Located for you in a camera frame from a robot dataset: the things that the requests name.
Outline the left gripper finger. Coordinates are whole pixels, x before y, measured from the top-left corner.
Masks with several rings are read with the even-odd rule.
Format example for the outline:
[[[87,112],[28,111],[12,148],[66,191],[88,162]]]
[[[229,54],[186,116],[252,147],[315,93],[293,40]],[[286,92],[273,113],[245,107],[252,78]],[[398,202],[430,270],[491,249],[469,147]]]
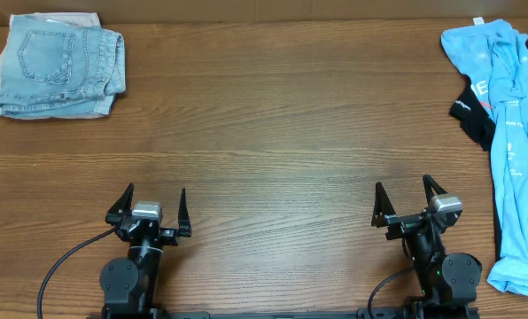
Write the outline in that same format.
[[[134,184],[130,183],[119,199],[108,209],[105,222],[108,224],[121,224],[123,219],[131,215],[131,205],[134,193]]]
[[[182,188],[179,209],[178,209],[178,236],[191,237],[192,228],[186,203],[186,189]]]

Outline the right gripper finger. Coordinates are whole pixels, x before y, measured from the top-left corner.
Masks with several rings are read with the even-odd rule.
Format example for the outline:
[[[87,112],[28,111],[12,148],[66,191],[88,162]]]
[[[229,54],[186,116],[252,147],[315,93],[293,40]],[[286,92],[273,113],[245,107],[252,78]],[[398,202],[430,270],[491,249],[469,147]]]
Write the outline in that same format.
[[[430,204],[435,196],[447,194],[447,191],[443,189],[429,174],[423,176],[423,187],[427,204]]]
[[[386,227],[389,225],[388,220],[397,216],[392,202],[389,199],[384,186],[381,182],[375,185],[375,204],[371,219],[372,227]]]

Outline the light blue printed t-shirt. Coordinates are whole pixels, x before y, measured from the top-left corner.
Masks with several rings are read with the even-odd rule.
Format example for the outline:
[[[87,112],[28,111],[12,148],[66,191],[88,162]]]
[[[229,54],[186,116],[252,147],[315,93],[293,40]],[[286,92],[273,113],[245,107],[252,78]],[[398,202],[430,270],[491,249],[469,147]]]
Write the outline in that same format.
[[[507,21],[446,30],[442,47],[493,121],[490,151],[500,257],[488,283],[528,296],[528,35]]]

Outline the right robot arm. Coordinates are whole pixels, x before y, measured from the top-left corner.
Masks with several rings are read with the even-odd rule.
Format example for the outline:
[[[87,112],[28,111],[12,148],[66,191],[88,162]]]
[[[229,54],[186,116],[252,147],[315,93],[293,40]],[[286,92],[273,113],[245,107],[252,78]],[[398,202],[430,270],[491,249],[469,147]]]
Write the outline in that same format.
[[[407,297],[403,306],[391,312],[394,318],[478,318],[478,309],[470,303],[477,299],[482,263],[468,253],[447,253],[441,235],[456,224],[462,214],[462,202],[445,191],[428,174],[423,176],[427,201],[419,214],[399,216],[384,186],[375,186],[375,204],[371,225],[386,228],[387,240],[401,241],[402,250],[411,260],[403,269],[380,282],[369,295],[367,312],[376,318],[373,308],[376,294],[392,280],[415,272],[422,295]]]

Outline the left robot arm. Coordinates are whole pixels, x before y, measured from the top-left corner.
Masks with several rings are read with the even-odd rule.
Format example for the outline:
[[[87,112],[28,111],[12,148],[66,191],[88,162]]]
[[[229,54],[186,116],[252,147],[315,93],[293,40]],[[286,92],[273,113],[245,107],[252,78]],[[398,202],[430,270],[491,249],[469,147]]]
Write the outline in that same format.
[[[190,237],[192,227],[181,191],[178,227],[165,228],[159,202],[132,202],[130,184],[105,215],[113,233],[128,243],[128,254],[106,263],[99,283],[104,292],[103,318],[167,318],[167,311],[154,302],[163,248],[179,245],[181,237]]]

